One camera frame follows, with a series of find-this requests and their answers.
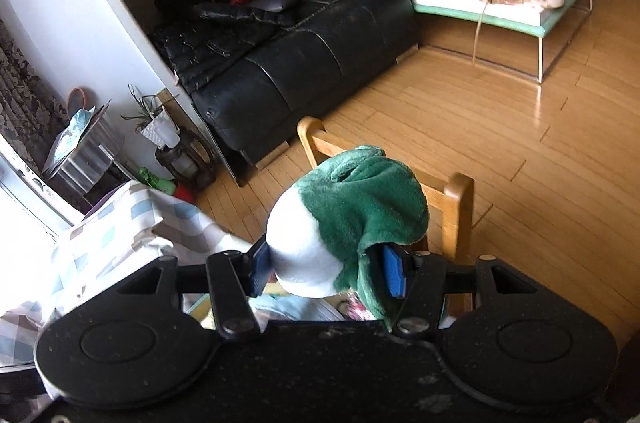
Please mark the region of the light blue face mask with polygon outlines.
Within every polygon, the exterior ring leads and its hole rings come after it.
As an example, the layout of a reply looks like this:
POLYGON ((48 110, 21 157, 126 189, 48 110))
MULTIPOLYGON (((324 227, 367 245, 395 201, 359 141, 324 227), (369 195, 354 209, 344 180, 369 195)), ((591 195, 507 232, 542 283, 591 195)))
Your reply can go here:
POLYGON ((263 294, 248 302, 260 321, 344 321, 344 317, 324 299, 263 294))

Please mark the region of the wooden chair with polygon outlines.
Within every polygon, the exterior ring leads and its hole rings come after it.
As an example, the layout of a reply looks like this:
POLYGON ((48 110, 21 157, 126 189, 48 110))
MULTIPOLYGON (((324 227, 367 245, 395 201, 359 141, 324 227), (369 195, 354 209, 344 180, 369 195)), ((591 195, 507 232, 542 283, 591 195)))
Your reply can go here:
MULTIPOLYGON (((314 117, 304 117, 298 122, 297 135, 313 169, 326 159, 356 147, 349 140, 328 133, 322 121, 314 117)), ((409 169, 421 185, 428 208, 439 211, 442 217, 439 246, 442 255, 454 264, 464 263, 469 255, 473 226, 473 178, 454 173, 448 180, 441 180, 420 166, 409 166, 409 169)))

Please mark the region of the gold metal tin tray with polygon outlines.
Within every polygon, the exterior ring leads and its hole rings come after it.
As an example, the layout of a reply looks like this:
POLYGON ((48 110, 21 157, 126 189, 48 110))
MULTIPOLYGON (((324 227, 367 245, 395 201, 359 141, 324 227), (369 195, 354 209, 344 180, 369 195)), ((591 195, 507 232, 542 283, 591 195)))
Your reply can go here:
POLYGON ((208 294, 188 293, 182 297, 182 310, 207 330, 215 330, 212 302, 208 294))

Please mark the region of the dark wooden plant stand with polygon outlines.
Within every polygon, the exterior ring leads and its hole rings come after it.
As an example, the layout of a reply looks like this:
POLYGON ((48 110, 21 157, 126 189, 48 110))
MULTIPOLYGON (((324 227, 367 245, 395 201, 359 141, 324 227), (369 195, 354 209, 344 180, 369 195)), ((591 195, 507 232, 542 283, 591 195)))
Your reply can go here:
POLYGON ((216 156, 200 135, 161 126, 158 137, 162 146, 155 150, 155 159, 179 184, 200 191, 216 180, 216 156))

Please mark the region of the checkered cloth cover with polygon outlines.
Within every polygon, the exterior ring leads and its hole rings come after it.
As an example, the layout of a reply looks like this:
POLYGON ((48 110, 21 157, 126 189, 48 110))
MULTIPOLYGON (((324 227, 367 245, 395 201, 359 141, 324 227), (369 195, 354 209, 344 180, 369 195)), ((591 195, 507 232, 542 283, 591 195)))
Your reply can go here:
POLYGON ((249 247, 194 204, 138 182, 118 188, 57 243, 21 231, 1 242, 1 363, 32 362, 48 323, 154 259, 200 265, 249 247))

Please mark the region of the potted plant white pot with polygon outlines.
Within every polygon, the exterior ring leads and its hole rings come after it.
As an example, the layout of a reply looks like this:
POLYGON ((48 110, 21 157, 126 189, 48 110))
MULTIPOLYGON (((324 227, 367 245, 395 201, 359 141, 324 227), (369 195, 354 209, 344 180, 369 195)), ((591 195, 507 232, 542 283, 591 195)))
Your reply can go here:
POLYGON ((141 94, 134 85, 128 85, 128 92, 137 110, 122 114, 122 120, 134 122, 137 132, 158 149, 172 149, 180 142, 178 125, 171 119, 164 103, 156 95, 141 94))

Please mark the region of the silver round side table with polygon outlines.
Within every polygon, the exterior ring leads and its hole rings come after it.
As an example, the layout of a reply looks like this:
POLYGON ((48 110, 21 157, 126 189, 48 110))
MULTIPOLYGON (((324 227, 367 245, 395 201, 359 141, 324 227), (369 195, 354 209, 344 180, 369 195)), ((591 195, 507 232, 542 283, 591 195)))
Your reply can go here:
POLYGON ((46 180, 59 178, 84 196, 115 163, 125 137, 110 116, 111 102, 99 109, 79 109, 56 136, 43 164, 46 180))

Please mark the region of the black leather sofa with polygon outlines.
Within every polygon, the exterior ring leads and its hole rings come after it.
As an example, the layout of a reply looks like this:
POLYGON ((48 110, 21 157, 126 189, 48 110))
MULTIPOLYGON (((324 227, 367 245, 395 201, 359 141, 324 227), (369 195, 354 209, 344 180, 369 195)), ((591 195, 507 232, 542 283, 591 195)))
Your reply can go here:
POLYGON ((151 39, 240 180, 419 41, 411 0, 156 0, 151 39))

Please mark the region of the glass coffee table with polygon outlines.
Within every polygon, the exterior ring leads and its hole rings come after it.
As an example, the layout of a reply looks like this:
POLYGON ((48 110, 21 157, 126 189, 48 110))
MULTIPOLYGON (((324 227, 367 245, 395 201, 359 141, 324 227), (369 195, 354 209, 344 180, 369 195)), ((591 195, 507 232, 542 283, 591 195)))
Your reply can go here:
POLYGON ((590 18, 593 0, 411 0, 419 14, 434 15, 474 22, 478 28, 485 24, 491 27, 528 35, 537 41, 537 65, 534 72, 526 72, 504 62, 493 61, 477 55, 472 50, 465 57, 483 62, 486 66, 501 68, 537 84, 544 80, 554 68, 577 32, 572 31, 558 52, 546 55, 546 39, 570 12, 580 16, 576 27, 590 18))

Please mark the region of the patterned curtain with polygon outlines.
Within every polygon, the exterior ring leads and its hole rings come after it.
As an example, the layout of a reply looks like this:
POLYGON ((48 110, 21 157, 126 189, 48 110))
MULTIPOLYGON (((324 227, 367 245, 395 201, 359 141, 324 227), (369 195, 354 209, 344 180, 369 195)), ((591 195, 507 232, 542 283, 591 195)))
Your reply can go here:
POLYGON ((1 136, 36 173, 67 125, 67 112, 50 86, 37 76, 1 24, 1 136))

